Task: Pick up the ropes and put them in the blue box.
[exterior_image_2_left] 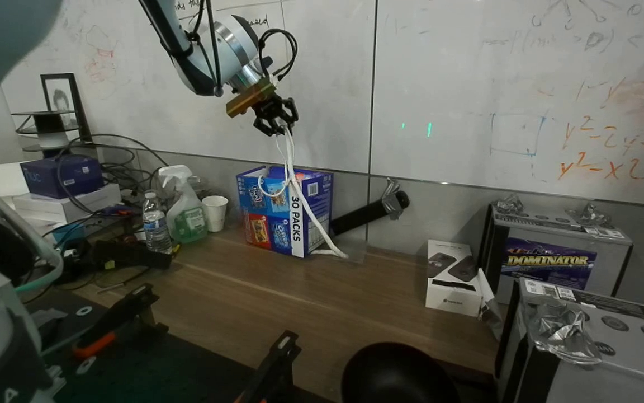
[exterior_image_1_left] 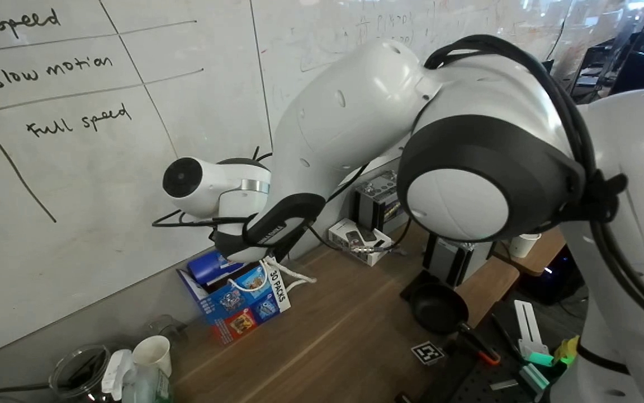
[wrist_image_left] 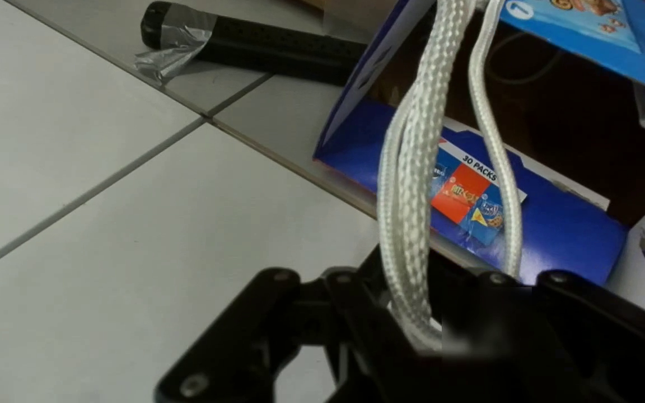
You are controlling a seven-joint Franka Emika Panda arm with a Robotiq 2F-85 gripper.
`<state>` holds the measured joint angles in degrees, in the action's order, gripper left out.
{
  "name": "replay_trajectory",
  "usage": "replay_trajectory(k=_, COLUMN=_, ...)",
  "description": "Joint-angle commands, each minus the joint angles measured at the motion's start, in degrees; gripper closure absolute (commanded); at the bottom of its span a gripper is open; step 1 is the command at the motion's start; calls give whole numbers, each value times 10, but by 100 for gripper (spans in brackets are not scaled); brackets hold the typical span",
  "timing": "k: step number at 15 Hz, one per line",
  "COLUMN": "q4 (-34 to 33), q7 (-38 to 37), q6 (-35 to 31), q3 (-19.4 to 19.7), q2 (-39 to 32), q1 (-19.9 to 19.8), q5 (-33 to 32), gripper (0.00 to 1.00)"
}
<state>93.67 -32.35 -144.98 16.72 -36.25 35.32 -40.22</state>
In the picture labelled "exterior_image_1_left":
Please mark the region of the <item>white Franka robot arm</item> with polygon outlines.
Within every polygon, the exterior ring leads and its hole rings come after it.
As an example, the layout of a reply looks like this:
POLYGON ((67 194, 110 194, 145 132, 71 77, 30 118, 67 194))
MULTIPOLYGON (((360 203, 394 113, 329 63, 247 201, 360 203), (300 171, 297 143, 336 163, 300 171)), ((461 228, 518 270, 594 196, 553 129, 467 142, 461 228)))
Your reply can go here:
POLYGON ((374 40, 287 108, 273 156, 179 156, 166 194, 236 261, 282 258, 338 184, 388 146, 406 214, 449 241, 557 228, 588 287, 574 363, 544 403, 644 403, 644 87, 579 105, 490 34, 430 59, 374 40))

